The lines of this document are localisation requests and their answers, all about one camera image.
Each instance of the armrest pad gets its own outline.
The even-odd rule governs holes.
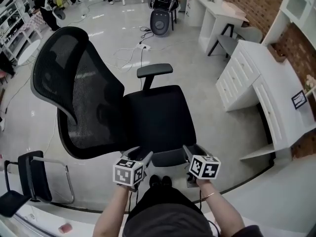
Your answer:
[[[137,77],[143,78],[147,76],[158,76],[163,74],[169,74],[173,72],[173,68],[168,63],[159,63],[144,66],[137,70]]]

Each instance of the chair seat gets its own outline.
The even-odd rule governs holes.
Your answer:
[[[124,119],[129,143],[154,153],[196,143],[189,108],[177,85],[124,96]]]
[[[8,191],[0,197],[0,215],[11,218],[31,197]]]
[[[219,35],[217,36],[218,42],[223,47],[223,49],[226,51],[226,53],[231,56],[237,47],[238,41],[225,35]]]

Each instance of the floor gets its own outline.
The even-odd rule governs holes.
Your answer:
[[[77,26],[90,36],[90,41],[107,64],[122,67],[125,61],[113,58],[119,48],[134,48],[141,40],[141,26],[149,26],[151,11],[141,0],[126,0],[126,5],[116,2],[109,5],[102,0],[83,0],[80,5],[65,10],[66,19],[62,26]],[[214,180],[219,190],[254,176],[268,166],[268,156],[247,161],[239,158],[266,145],[266,136],[257,109],[226,113],[223,109],[215,83],[227,60],[224,56],[208,57],[198,45],[199,28],[184,24],[184,13],[179,13],[175,31],[167,38],[152,37],[144,41],[152,49],[144,51],[142,65],[170,63],[172,74],[155,77],[153,87],[177,84],[181,86],[194,122],[197,142],[222,162],[218,178]],[[52,34],[43,31],[44,40]],[[117,57],[129,59],[132,50],[121,50]],[[134,51],[132,67],[121,69],[108,66],[124,84],[125,94],[138,91],[141,86],[136,77],[140,67],[141,50]],[[17,75],[9,82],[1,110],[5,110],[12,96],[25,86],[10,101],[5,115],[5,131],[0,134],[0,154],[10,160],[17,160],[26,152],[42,150],[46,158],[59,159],[66,163],[74,187],[75,207],[103,210],[111,198],[115,184],[112,182],[112,164],[120,157],[119,152],[90,160],[78,160],[67,154],[63,148],[57,128],[56,107],[35,97],[30,89],[30,69],[17,68]],[[191,200],[199,198],[198,189],[186,187],[184,165],[170,168],[149,167],[149,174],[170,175],[174,186]],[[47,164],[46,171],[54,196],[67,197],[66,176],[58,165]],[[148,188],[148,178],[140,185],[139,198]]]

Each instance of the bracelet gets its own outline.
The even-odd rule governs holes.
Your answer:
[[[206,197],[204,198],[204,200],[207,200],[210,196],[212,196],[212,195],[214,195],[214,194],[215,194],[215,192],[211,193],[210,195],[206,196]]]

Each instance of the hand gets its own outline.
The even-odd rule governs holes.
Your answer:
[[[210,180],[205,180],[205,179],[198,179],[197,178],[197,185],[201,188],[202,186],[204,186],[205,184],[211,184]]]

